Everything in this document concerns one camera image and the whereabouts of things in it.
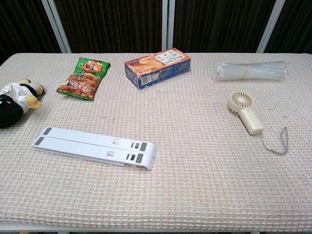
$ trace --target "green snack bag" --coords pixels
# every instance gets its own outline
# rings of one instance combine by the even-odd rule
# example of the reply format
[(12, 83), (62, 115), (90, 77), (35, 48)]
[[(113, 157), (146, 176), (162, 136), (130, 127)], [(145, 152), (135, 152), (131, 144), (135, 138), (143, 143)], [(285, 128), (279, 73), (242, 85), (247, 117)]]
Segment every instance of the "green snack bag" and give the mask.
[(74, 73), (57, 89), (57, 92), (93, 100), (94, 93), (109, 66), (109, 62), (80, 57)]

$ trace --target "plush toy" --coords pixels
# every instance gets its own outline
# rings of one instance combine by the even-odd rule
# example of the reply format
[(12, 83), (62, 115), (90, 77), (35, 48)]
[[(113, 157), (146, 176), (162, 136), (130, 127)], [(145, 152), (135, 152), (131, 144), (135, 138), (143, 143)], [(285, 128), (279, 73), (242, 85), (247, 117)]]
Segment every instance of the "plush toy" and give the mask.
[(41, 108), (42, 103), (36, 96), (43, 91), (41, 84), (28, 79), (10, 83), (0, 90), (0, 128), (15, 124), (29, 108)]

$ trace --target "portable fan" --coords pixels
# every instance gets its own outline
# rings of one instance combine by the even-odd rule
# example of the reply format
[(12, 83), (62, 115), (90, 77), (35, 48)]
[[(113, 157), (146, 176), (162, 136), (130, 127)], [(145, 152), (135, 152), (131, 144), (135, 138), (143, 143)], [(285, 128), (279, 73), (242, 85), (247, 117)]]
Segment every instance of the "portable fan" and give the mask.
[(253, 104), (254, 99), (250, 94), (237, 91), (231, 94), (228, 108), (239, 115), (250, 135), (257, 135), (262, 133), (264, 127), (251, 108)]

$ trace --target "waffle weave tablecloth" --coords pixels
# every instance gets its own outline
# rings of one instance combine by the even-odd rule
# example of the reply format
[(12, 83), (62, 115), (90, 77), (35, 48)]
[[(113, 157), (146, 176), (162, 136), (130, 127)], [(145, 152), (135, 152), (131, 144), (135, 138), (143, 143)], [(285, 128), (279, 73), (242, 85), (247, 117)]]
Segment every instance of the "waffle weave tablecloth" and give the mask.
[[(191, 71), (144, 90), (124, 62), (143, 54), (16, 54), (1, 87), (43, 84), (43, 107), (0, 129), (0, 222), (72, 227), (312, 230), (312, 55), (188, 53)], [(79, 56), (111, 63), (94, 101), (56, 93)], [(215, 82), (218, 62), (288, 61), (282, 81)], [(227, 109), (234, 91), (254, 98), (268, 152)], [(37, 152), (46, 126), (139, 139), (157, 146), (154, 168)]]

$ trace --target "dark curtain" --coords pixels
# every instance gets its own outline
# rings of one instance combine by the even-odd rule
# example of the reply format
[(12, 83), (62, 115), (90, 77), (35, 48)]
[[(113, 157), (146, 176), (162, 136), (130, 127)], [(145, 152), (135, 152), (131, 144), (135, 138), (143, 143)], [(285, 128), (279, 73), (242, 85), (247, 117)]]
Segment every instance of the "dark curtain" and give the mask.
[(286, 0), (266, 53), (312, 54), (312, 1)]
[(176, 0), (174, 47), (255, 53), (274, 0)]
[(73, 53), (158, 52), (162, 0), (55, 0)]
[(60, 53), (41, 0), (0, 0), (0, 64), (15, 53)]

